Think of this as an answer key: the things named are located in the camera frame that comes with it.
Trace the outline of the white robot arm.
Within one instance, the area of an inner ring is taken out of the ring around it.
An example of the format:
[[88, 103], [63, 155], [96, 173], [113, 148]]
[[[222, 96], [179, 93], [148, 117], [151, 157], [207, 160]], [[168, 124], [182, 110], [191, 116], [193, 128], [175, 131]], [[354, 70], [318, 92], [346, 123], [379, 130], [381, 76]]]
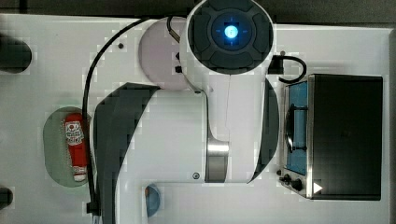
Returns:
[[248, 184], [264, 170], [278, 137], [274, 37], [255, 0], [203, 0], [180, 34], [181, 89], [125, 83], [97, 105], [95, 224], [148, 224], [160, 184]]

